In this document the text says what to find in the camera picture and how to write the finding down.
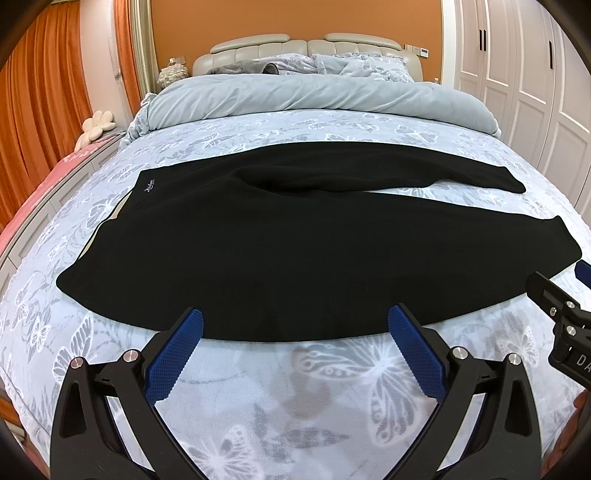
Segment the black pants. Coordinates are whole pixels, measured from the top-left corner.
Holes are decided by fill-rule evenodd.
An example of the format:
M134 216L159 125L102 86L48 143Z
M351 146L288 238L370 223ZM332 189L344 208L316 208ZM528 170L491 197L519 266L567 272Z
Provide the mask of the black pants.
M508 169L418 147L306 142L141 172L117 215L57 278L106 318L163 331L187 308L208 339L296 342L384 333L521 295L582 252L563 220L412 197L453 181L512 195Z

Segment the white wardrobe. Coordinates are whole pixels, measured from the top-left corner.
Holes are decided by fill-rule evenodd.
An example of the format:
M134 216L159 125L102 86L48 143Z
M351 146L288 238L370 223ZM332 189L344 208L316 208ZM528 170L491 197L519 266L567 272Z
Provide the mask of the white wardrobe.
M579 213L590 207L590 74L537 1L458 1L456 86Z

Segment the grey drawer cabinet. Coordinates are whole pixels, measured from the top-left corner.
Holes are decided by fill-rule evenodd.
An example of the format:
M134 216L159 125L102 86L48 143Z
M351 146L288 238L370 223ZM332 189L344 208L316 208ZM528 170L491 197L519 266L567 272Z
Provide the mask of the grey drawer cabinet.
M116 130L99 140L116 133L121 133L123 136L121 130ZM1 253L1 296L4 296L11 277L17 272L23 259L30 252L52 218L81 186L115 154L117 149L118 145L111 145L101 150L92 160L93 172L86 169L78 171L69 181L63 182L58 190L37 205L10 241L4 253Z

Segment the pink cabinet top mat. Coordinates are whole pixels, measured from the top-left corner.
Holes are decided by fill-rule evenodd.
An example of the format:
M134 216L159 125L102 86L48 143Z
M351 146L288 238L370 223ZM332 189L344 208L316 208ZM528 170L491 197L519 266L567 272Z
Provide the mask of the pink cabinet top mat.
M121 136L121 133L109 135L105 139L98 140L77 152L63 157L3 228L1 232L1 253L4 253L20 227L43 199L52 195L63 182L69 181L78 171L86 169L93 172L92 160L94 157L106 147L117 146Z

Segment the white flower plush cushion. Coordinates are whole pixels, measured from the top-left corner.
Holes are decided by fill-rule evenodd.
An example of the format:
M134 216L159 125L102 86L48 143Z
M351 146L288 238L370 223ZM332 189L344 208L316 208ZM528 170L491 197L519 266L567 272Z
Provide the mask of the white flower plush cushion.
M105 132L109 132L116 127L114 115L111 111L95 111L93 115L82 123L82 134L78 137L74 151L98 140Z

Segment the butterfly print pillow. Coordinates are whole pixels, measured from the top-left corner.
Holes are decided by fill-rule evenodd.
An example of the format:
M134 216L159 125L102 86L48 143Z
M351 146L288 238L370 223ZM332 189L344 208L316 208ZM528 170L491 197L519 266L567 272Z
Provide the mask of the butterfly print pillow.
M399 56L377 53L314 54L315 68L322 75L369 78L378 81L414 83L406 62Z

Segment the orange curtain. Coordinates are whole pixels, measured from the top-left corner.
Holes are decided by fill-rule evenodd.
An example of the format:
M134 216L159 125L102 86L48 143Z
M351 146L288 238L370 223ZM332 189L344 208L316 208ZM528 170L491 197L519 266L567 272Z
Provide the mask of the orange curtain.
M47 6L1 70L1 225L74 149L91 114L80 3Z

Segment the grey folded duvet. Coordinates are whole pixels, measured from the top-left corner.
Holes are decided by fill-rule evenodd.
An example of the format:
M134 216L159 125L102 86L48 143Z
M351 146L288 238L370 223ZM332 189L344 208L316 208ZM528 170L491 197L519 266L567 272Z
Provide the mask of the grey folded duvet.
M126 137L193 121L287 110L324 109L417 117L501 136L476 97L429 82L338 75L204 75L177 81L142 102Z

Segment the white bedside ornament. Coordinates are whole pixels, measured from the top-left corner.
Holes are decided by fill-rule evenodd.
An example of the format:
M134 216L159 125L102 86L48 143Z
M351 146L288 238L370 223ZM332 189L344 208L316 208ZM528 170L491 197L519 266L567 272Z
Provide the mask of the white bedside ornament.
M163 67L157 77L157 84L164 89L179 80L189 77L185 61L180 57L170 58L168 64Z

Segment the beige padded headboard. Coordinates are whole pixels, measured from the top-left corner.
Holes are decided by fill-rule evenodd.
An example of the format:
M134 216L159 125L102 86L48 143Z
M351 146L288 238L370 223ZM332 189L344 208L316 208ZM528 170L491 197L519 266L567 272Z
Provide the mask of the beige padded headboard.
M322 39L293 40L287 34L264 34L228 40L211 47L209 52L198 57L192 65L191 74L200 76L240 60L251 60L280 54L346 54L376 53L382 56L401 57L415 81L423 81L420 58L405 50L395 40L356 33L329 33Z

